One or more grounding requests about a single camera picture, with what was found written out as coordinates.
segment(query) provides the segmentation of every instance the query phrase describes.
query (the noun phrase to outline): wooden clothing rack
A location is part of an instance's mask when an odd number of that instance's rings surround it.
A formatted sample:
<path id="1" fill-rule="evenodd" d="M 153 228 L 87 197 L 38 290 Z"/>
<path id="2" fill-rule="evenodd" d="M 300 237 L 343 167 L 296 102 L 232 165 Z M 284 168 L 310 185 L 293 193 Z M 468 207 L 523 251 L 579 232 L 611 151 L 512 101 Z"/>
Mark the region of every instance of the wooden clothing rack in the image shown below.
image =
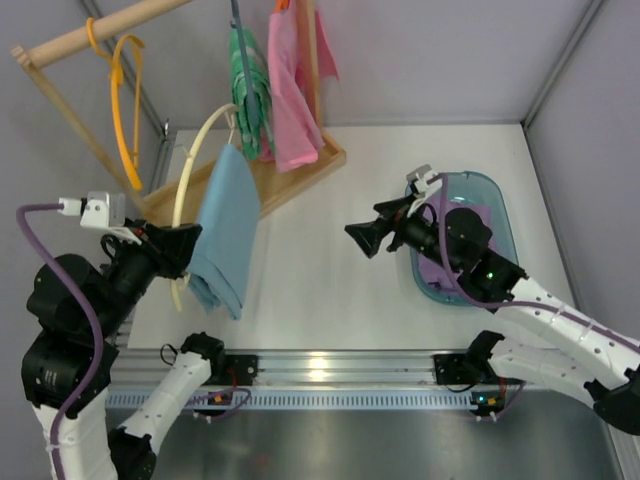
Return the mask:
<path id="1" fill-rule="evenodd" d="M 142 0 L 130 7 L 96 20 L 93 24 L 94 38 L 96 42 L 102 42 L 190 1 Z M 297 2 L 298 36 L 300 45 L 305 52 L 303 56 L 304 93 L 316 123 L 322 128 L 323 116 L 318 74 L 314 1 L 297 0 Z M 44 96 L 51 101 L 67 120 L 76 134 L 87 144 L 107 172 L 111 174 L 127 196 L 140 209 L 142 216 L 157 225 L 169 225 L 171 223 L 177 182 L 167 184 L 146 197 L 134 190 L 120 162 L 114 161 L 107 153 L 90 128 L 82 121 L 51 80 L 42 72 L 44 67 L 89 47 L 86 26 L 81 26 L 30 50 L 18 45 L 11 50 L 11 54 Z M 318 160 L 311 165 L 286 173 L 278 173 L 275 162 L 254 161 L 250 163 L 262 202 L 262 215 L 272 212 L 345 164 L 346 155 L 342 147 L 324 131 L 323 138 L 325 146 L 318 152 Z M 195 221 L 214 164 L 215 160 L 212 160 L 191 175 L 183 212 L 185 222 Z"/>

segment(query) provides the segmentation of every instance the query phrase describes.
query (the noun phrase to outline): robotic arm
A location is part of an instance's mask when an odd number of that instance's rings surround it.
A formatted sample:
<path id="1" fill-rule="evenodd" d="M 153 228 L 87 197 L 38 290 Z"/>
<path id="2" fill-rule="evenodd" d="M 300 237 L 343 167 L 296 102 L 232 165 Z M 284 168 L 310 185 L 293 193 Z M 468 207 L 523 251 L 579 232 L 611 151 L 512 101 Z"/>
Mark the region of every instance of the robotic arm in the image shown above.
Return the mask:
<path id="1" fill-rule="evenodd" d="M 82 226 L 107 233 L 101 244 L 110 263 L 101 271 L 78 255 L 56 259 L 95 311 L 103 352 L 88 387 L 65 411 L 63 404 L 89 370 L 96 345 L 77 299 L 45 265 L 27 301 L 42 332 L 23 358 L 25 394 L 48 442 L 54 478 L 148 479 L 169 427 L 193 393 L 205 382 L 219 380 L 224 344 L 204 333 L 187 338 L 151 397 L 107 435 L 109 371 L 118 354 L 109 338 L 156 276 L 184 275 L 201 227 L 158 228 L 126 220 L 123 195 L 92 193 L 87 199 L 60 199 L 60 203 L 63 214 L 82 216 Z"/>
<path id="2" fill-rule="evenodd" d="M 412 194 L 374 205 L 379 216 L 373 222 L 345 227 L 364 254 L 375 256 L 393 232 L 387 251 L 405 244 L 414 248 L 440 264 L 469 303 L 492 313 L 518 309 L 519 325 L 559 350 L 535 349 L 482 332 L 463 358 L 437 368 L 439 383 L 462 376 L 469 383 L 509 377 L 541 384 L 587 404 L 610 425 L 640 435 L 640 342 L 555 298 L 518 265 L 490 250 L 492 232 L 472 210 L 461 207 L 445 215 L 442 201 L 440 222 L 426 220 L 421 213 L 429 196 L 440 189 L 446 198 L 446 175 L 425 166 L 407 179 Z M 452 364 L 455 372 L 447 371 Z"/>

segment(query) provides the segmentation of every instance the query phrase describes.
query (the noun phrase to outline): purple cloth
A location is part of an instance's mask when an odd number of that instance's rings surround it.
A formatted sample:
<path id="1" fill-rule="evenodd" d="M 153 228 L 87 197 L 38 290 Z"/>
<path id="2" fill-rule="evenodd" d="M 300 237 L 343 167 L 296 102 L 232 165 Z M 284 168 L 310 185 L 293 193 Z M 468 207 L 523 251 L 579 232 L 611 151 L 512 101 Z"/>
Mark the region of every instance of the purple cloth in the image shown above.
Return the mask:
<path id="1" fill-rule="evenodd" d="M 436 212 L 440 212 L 440 194 L 436 193 L 435 195 L 429 197 L 428 203 L 430 203 L 436 210 Z M 482 223 L 491 227 L 491 209 L 486 205 L 461 205 L 459 203 L 451 202 L 447 200 L 446 211 L 453 210 L 454 208 L 468 208 L 477 213 L 482 219 Z M 431 211 L 428 208 L 424 210 L 424 218 L 433 221 L 431 218 Z M 496 250 L 495 239 L 491 237 L 489 240 L 489 248 L 491 250 Z M 455 293 L 456 290 L 453 288 L 453 285 L 447 278 L 447 274 L 444 269 L 438 265 L 437 263 L 429 260 L 423 255 L 418 255 L 418 271 L 420 272 L 420 277 L 422 281 L 427 284 L 429 287 L 433 288 L 438 293 Z"/>

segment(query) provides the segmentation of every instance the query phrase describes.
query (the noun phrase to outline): green patterned garment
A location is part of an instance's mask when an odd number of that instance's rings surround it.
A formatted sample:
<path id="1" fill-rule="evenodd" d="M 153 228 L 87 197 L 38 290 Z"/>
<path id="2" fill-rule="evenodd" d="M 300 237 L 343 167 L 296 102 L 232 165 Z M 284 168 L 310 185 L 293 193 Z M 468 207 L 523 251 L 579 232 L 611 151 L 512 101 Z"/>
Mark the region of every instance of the green patterned garment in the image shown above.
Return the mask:
<path id="1" fill-rule="evenodd" d="M 247 82 L 242 68 L 238 32 L 235 28 L 231 29 L 229 36 L 231 95 L 233 103 L 238 106 L 236 120 L 242 137 L 242 152 L 247 159 L 255 160 L 262 152 L 263 138 L 268 142 L 271 151 L 274 151 L 273 134 L 269 125 L 269 113 L 271 111 L 269 71 L 267 69 L 267 61 L 251 32 L 246 28 L 243 28 L 242 31 L 244 32 L 244 41 L 247 46 L 247 56 L 249 57 L 249 71 L 251 72 L 253 90 L 260 115 L 260 123 L 257 126 L 252 126 L 249 122 Z"/>

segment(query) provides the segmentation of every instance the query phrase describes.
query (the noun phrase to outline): pink garment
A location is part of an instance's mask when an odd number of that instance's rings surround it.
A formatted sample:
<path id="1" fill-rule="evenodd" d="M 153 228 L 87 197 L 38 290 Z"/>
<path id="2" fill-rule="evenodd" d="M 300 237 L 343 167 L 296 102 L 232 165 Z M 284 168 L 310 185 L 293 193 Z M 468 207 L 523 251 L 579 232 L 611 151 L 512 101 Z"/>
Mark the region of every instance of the pink garment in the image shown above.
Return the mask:
<path id="1" fill-rule="evenodd" d="M 274 13 L 269 19 L 267 61 L 271 83 L 275 161 L 281 172 L 315 162 L 318 150 L 324 145 L 320 128 L 300 90 L 303 83 L 295 5 L 295 1 L 290 2 L 286 11 Z M 320 77 L 337 77 L 333 55 L 317 11 L 315 23 Z"/>

